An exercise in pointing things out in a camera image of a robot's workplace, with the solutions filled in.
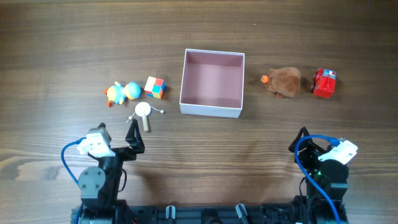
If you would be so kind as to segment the white wooden rattle drum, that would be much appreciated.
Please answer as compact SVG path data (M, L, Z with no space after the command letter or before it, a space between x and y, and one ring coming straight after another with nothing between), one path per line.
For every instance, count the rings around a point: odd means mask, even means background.
M126 123L132 121L134 116L137 115L137 116L141 117L144 132L149 132L150 129L149 129L149 122L148 122L147 117L150 115L152 109L160 112L161 114L165 113L164 110L158 110L157 108L151 106L147 102L140 102L136 105L136 107L134 109L134 113L128 117Z

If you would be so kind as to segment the orange blue duck toy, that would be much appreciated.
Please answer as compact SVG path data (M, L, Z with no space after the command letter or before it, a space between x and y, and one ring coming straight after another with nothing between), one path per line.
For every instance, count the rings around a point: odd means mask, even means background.
M105 95L108 97L106 105L111 107L113 103L122 105L127 99L135 100L141 95L141 87L135 82L129 82L123 86L119 82L115 82L113 86L105 89Z

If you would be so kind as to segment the colourful puzzle cube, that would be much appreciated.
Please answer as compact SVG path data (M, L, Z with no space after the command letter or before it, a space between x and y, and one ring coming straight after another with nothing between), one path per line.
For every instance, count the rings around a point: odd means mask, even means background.
M165 82L163 79L148 77L144 91L147 96L161 99L165 90Z

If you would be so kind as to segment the brown plush toy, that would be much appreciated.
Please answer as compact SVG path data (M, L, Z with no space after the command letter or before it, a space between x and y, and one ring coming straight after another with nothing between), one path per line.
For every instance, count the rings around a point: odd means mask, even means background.
M295 67L270 69L267 75L261 77L268 91L277 98L294 98L300 93L301 72Z

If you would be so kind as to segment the red toy fire truck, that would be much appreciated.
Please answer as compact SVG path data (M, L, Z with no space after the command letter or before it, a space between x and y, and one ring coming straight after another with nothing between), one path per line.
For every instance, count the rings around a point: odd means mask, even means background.
M330 69L319 68L313 77L311 92L315 96L329 99L336 86L336 72Z

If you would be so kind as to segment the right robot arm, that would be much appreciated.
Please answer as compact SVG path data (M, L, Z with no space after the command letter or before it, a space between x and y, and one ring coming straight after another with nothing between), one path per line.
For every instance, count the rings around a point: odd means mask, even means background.
M358 147L345 138L311 135L302 127L289 146L304 174L306 195L295 197L295 223L348 223L343 196L348 189L347 163Z

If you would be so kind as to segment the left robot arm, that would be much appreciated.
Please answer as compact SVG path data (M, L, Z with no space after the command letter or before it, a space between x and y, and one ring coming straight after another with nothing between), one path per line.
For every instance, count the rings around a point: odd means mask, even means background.
M78 178L81 205L72 215L72 223L139 222L127 202L118 199L118 193L124 190L121 177L127 176L123 163L136 160L145 151L136 119L132 120L125 141L128 146L112 148L106 125L101 123L78 144L80 153L95 159L98 165L85 169Z

